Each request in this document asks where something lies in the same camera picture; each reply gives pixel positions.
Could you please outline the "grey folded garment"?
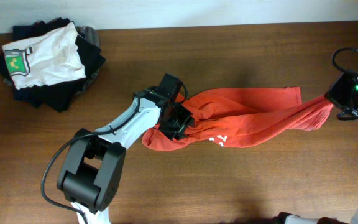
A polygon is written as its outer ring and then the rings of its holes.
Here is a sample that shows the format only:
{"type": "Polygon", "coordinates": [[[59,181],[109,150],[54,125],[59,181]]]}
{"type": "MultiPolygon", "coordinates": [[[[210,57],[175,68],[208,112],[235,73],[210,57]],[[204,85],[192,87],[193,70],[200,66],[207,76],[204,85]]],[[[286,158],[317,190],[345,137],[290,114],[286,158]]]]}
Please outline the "grey folded garment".
{"type": "MultiPolygon", "coordinates": [[[[90,26],[77,27],[77,32],[92,45],[100,47],[99,35],[97,31],[90,26]]],[[[97,79],[99,75],[99,69],[92,68],[93,72],[91,76],[84,82],[83,86],[76,92],[77,95],[84,93],[97,79]]]]}

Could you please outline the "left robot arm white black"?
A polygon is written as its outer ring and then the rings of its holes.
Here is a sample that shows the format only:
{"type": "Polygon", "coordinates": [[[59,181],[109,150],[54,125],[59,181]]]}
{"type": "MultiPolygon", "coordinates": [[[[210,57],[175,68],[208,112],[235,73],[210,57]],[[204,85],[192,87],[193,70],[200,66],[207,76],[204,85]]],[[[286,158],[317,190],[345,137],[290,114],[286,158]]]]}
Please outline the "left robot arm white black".
{"type": "Polygon", "coordinates": [[[121,179],[127,150],[150,128],[179,140],[192,122],[178,99],[179,90],[153,86],[134,93],[120,116],[95,131],[79,130],[59,152],[67,155],[57,188],[70,202],[79,223],[109,223],[108,207],[121,179]]]}

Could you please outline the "white folded t-shirt green print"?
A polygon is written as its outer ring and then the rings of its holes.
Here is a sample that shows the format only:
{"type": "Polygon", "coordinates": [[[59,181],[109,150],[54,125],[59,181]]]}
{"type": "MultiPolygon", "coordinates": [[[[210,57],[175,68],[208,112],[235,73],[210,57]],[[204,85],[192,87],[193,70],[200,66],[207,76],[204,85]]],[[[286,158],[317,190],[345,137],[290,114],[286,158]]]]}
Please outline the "white folded t-shirt green print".
{"type": "Polygon", "coordinates": [[[73,22],[42,36],[2,46],[6,67],[14,87],[51,86],[85,78],[76,45],[73,22]]]}

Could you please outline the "black folded garment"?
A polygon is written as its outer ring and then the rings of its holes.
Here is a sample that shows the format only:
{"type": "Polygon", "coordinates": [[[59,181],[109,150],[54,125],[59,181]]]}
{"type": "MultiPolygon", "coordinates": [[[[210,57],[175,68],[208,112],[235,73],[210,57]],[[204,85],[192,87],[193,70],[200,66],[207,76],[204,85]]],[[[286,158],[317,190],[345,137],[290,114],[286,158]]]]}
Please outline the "black folded garment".
{"type": "MultiPolygon", "coordinates": [[[[73,21],[68,18],[63,19],[59,17],[50,22],[40,21],[29,26],[14,26],[12,30],[12,42],[42,36],[54,29],[65,27],[69,22],[73,21]]],[[[71,99],[83,86],[84,82],[91,76],[93,72],[91,69],[99,69],[106,61],[106,59],[101,55],[100,47],[85,41],[79,33],[76,38],[76,45],[78,47],[78,54],[80,56],[81,63],[85,66],[85,78],[70,82],[62,82],[51,86],[33,86],[21,89],[27,90],[34,98],[40,100],[42,104],[45,103],[49,105],[57,112],[67,110],[71,99]]],[[[12,88],[15,88],[6,67],[3,51],[0,55],[0,74],[3,76],[5,83],[12,86],[12,88]]]]}

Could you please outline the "navy folded garment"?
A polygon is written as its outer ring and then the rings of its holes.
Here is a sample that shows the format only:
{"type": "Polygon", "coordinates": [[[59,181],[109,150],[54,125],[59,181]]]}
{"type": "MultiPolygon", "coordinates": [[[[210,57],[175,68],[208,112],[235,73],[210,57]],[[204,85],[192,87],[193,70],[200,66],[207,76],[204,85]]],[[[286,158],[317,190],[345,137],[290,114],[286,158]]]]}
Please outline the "navy folded garment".
{"type": "Polygon", "coordinates": [[[24,89],[16,89],[13,88],[13,98],[17,101],[23,101],[27,102],[30,105],[32,105],[34,108],[38,108],[42,105],[42,102],[40,100],[37,100],[34,98],[27,90],[24,89]]]}

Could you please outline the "orange red t-shirt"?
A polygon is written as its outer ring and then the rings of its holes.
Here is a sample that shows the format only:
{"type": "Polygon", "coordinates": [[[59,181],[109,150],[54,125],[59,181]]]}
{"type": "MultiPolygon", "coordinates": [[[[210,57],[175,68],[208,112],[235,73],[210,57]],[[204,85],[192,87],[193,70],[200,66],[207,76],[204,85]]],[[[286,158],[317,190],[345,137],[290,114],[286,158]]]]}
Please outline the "orange red t-shirt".
{"type": "Polygon", "coordinates": [[[303,102],[298,87],[216,88],[189,99],[178,95],[195,122],[185,138],[169,140],[157,128],[143,135],[142,144],[155,151],[174,151],[197,141],[221,147],[261,144],[288,129],[314,131],[328,119],[333,104],[323,96],[303,102]]]}

